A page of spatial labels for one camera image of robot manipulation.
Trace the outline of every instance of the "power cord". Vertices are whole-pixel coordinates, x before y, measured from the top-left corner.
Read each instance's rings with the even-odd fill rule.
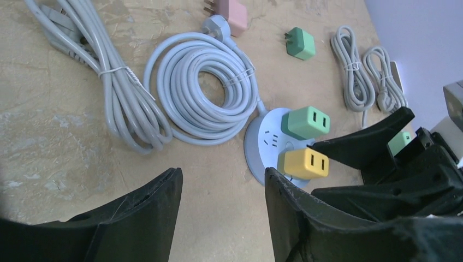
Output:
[[[173,136],[169,122],[148,86],[144,88],[122,60],[90,0],[57,0],[55,9],[38,7],[34,0],[25,2],[50,44],[87,64],[101,78],[109,131],[141,154],[161,150]],[[81,37],[91,50],[80,43]]]
[[[353,30],[341,26],[331,38],[331,46],[345,71],[344,102],[350,110],[363,112],[362,128],[366,128],[367,111],[375,102],[375,89],[360,61]]]
[[[377,56],[381,63],[381,71],[373,63],[373,56]],[[408,101],[392,76],[389,54],[382,46],[368,49],[363,56],[363,64],[368,73],[378,85],[377,103],[381,111],[393,113],[402,106],[408,107]]]
[[[181,41],[159,64],[156,77],[159,100],[180,128],[173,128],[174,137],[194,145],[211,146],[237,135],[256,107],[261,115],[267,111],[257,90],[255,68],[232,41],[226,20],[213,15],[204,21],[202,30],[203,33],[177,34],[160,43],[147,62],[143,85],[150,86],[151,72],[161,53]],[[199,72],[219,78],[225,90],[222,106],[213,104],[203,94]]]

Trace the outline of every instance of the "green cube adapter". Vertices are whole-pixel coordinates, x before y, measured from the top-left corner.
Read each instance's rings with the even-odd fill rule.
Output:
[[[408,143],[412,141],[412,137],[409,132],[398,132],[395,137],[389,141],[388,146],[393,156],[398,154]]]
[[[312,35],[299,27],[294,27],[284,34],[286,52],[301,60],[307,60],[315,55],[315,40]]]
[[[330,117],[313,106],[307,106],[283,115],[281,131],[298,140],[316,138],[330,132]]]

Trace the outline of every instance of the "beige tabletop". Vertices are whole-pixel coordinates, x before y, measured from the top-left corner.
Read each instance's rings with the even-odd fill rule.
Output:
[[[198,31],[207,16],[201,0],[93,2],[139,76],[156,45],[173,34]],[[241,2],[248,9],[249,30],[236,42],[257,69],[266,107],[322,110],[331,118],[331,131],[319,139],[359,130],[361,114],[344,105],[342,72],[329,39],[340,25],[350,25],[360,53],[378,44],[364,2]],[[247,168],[244,129],[223,145],[199,147],[174,139],[163,151],[140,156],[106,129],[97,75],[53,49],[23,1],[1,1],[0,15],[2,216],[32,224],[65,221],[139,188],[169,167],[181,167],[183,192],[170,261],[273,260],[264,187]],[[295,26],[315,38],[317,54],[308,61],[286,54],[284,33]],[[212,101],[223,99],[214,77],[201,75],[200,83]],[[368,122],[384,117],[374,106]],[[359,183],[356,170],[331,161],[329,176],[312,180],[304,190]]]

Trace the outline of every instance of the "plug prong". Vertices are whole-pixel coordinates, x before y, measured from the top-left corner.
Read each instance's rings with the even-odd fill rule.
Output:
[[[206,3],[206,4],[208,4],[208,5],[212,6],[212,7],[216,5],[216,3],[212,2],[212,1],[209,1],[209,0],[204,0],[204,3]]]
[[[207,7],[203,8],[203,10],[206,11],[206,12],[208,12],[208,13],[210,13],[210,14],[214,14],[214,13],[215,13],[214,10],[212,10],[212,9],[210,9],[210,8],[207,8]]]

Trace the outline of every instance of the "pink plug adapter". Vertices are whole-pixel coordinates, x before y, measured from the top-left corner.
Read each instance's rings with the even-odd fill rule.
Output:
[[[204,10],[211,14],[223,16],[230,25],[231,35],[239,37],[247,30],[247,10],[238,0],[215,0],[211,2],[204,0],[211,8],[205,7]]]

